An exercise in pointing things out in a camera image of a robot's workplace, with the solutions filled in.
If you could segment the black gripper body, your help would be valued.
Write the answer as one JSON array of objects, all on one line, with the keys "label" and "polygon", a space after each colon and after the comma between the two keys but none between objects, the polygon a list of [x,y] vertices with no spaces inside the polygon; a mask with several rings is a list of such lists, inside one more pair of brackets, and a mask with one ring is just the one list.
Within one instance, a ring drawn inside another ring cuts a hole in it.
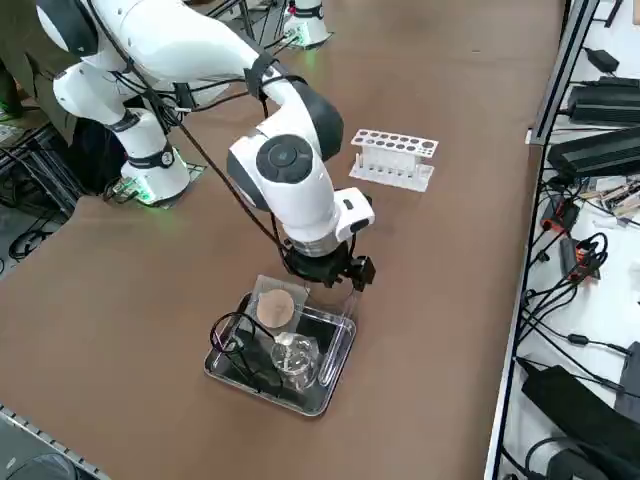
[{"label": "black gripper body", "polygon": [[289,249],[284,254],[284,265],[289,273],[327,288],[343,282],[351,260],[352,255],[348,249],[338,249],[322,257],[305,256],[295,249]]}]

